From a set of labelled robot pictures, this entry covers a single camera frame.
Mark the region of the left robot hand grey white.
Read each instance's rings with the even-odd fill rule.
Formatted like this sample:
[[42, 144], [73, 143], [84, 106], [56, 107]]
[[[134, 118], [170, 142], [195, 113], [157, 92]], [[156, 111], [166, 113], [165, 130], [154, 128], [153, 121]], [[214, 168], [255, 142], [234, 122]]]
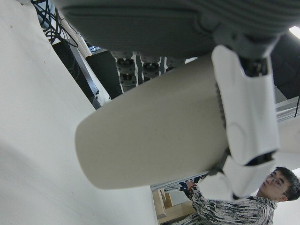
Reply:
[[208, 172], [208, 199], [239, 201], [280, 149], [270, 54], [300, 21], [297, 0], [57, 0], [93, 45], [144, 65], [195, 60], [116, 97], [76, 128], [75, 150], [99, 189]]

